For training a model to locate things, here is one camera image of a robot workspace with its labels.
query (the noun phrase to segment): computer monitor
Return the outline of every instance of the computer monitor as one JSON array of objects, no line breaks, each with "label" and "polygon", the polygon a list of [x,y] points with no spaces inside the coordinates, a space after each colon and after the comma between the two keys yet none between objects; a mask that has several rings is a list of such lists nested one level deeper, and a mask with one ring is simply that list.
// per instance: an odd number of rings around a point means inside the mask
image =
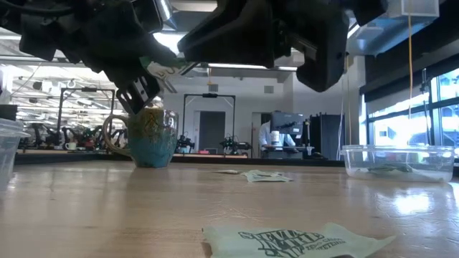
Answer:
[{"label": "computer monitor", "polygon": [[304,116],[302,114],[273,112],[270,131],[282,134],[302,135]]}]

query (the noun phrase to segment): wooden table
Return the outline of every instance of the wooden table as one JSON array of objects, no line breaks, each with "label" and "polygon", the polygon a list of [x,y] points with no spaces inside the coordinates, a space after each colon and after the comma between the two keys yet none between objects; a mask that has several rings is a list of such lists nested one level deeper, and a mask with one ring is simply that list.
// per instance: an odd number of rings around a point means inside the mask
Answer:
[{"label": "wooden table", "polygon": [[[219,169],[283,171],[248,183]],[[342,168],[130,162],[17,166],[0,197],[1,258],[208,257],[204,225],[318,230],[334,222],[397,239],[372,257],[457,257],[459,185],[348,178]]]},{"label": "wooden table", "polygon": [[23,150],[19,149],[16,152],[17,154],[67,154],[68,151],[66,150]]},{"label": "wooden table", "polygon": [[220,155],[220,154],[194,154],[194,153],[175,153],[174,157],[186,158],[248,158],[244,155]]}]

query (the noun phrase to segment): black frame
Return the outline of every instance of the black frame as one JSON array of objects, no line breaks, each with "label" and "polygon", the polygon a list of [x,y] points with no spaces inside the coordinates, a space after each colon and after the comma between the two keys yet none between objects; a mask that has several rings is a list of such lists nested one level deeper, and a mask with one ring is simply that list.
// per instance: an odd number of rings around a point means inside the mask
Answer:
[{"label": "black frame", "polygon": [[185,134],[185,109],[186,109],[186,98],[189,96],[195,96],[195,97],[203,97],[203,98],[217,98],[217,97],[232,97],[233,99],[233,105],[232,105],[232,138],[235,138],[235,118],[236,118],[236,96],[235,95],[208,95],[209,93],[204,93],[204,94],[184,94],[184,114],[183,118],[181,120],[181,134]]},{"label": "black frame", "polygon": [[[429,103],[426,104],[426,106],[427,106],[427,111],[429,112],[429,115],[430,115],[430,124],[431,124],[431,126],[430,126],[430,131],[427,132],[427,133],[430,134],[431,145],[435,145],[435,139],[438,138],[438,137],[435,137],[435,134],[436,133],[440,133],[440,132],[436,132],[435,131],[436,126],[434,125],[434,121],[435,121],[435,119],[434,119],[434,110],[440,109],[440,108],[444,108],[444,107],[448,107],[448,106],[451,106],[451,105],[459,104],[459,97],[453,97],[453,98],[450,98],[450,99],[447,99],[447,100],[438,100],[437,102],[433,102],[431,81],[434,78],[436,78],[438,80],[438,77],[441,76],[441,75],[435,76],[435,77],[428,77],[427,76],[428,69],[424,69],[423,72],[425,73],[425,76],[423,78],[422,83],[423,83],[423,86],[426,89],[428,89],[428,92],[429,92]],[[437,87],[437,93],[440,94],[440,83],[437,83],[436,87]],[[412,114],[419,113],[419,112],[424,112],[424,111],[425,111],[424,105],[411,108],[411,113]],[[399,112],[393,112],[393,113],[390,113],[390,114],[387,114],[387,115],[381,115],[381,116],[376,117],[376,118],[370,118],[369,117],[369,113],[368,113],[368,108],[366,108],[366,121],[365,121],[366,122],[366,142],[368,144],[374,144],[374,129],[373,129],[373,126],[371,126],[371,125],[373,125],[374,122],[379,121],[379,120],[388,119],[388,118],[395,118],[395,117],[401,116],[401,115],[408,115],[409,113],[410,113],[410,111],[408,109],[406,109],[406,110],[402,110],[402,111],[399,111]]]},{"label": "black frame", "polygon": [[[66,90],[69,90],[69,91],[81,91],[81,92],[97,92],[97,91],[104,91],[104,92],[111,92],[112,93],[112,99],[111,99],[111,105],[110,105],[110,115],[113,114],[113,106],[115,105],[115,90],[108,90],[108,89],[93,89],[93,88],[86,88],[86,87],[83,87],[83,88],[68,88],[68,87],[65,87],[65,88],[61,88],[60,89],[60,100],[59,100],[59,115],[57,116],[57,133],[60,134],[60,124],[61,124],[61,119],[62,119],[62,105],[64,104],[64,101],[66,101],[66,99],[68,97],[64,97],[64,92]],[[110,121],[110,127],[108,129],[108,134],[111,135],[112,133],[112,121]]]}]

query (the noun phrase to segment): mug handle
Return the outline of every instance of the mug handle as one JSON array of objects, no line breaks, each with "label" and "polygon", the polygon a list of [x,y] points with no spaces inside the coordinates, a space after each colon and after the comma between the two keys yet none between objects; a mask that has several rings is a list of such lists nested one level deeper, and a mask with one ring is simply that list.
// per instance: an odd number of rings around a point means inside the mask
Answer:
[{"label": "mug handle", "polygon": [[131,155],[131,151],[129,149],[122,149],[122,148],[116,147],[110,141],[110,136],[108,135],[107,127],[108,127],[108,124],[110,123],[110,121],[113,120],[114,118],[117,118],[117,119],[123,121],[126,124],[126,126],[128,125],[128,119],[123,117],[122,115],[109,115],[108,118],[105,119],[105,121],[103,122],[103,126],[102,126],[103,141],[105,141],[105,144],[113,152],[116,152],[116,153],[119,153],[119,154],[125,155],[125,156],[130,156]]}]

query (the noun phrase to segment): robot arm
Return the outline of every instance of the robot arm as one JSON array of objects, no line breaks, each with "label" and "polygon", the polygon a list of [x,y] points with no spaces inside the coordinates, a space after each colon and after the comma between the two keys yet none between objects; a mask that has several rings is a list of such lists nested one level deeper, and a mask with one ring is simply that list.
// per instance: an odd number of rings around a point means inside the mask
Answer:
[{"label": "robot arm", "polygon": [[294,48],[305,58],[298,79],[323,92],[344,71],[346,11],[363,25],[386,9],[387,0],[217,0],[179,42],[184,63],[151,35],[163,28],[155,0],[0,0],[1,26],[22,35],[22,52],[51,61],[58,49],[72,63],[104,71],[129,113],[160,91],[164,76],[146,69],[151,62],[180,73],[194,62],[271,68]]}]

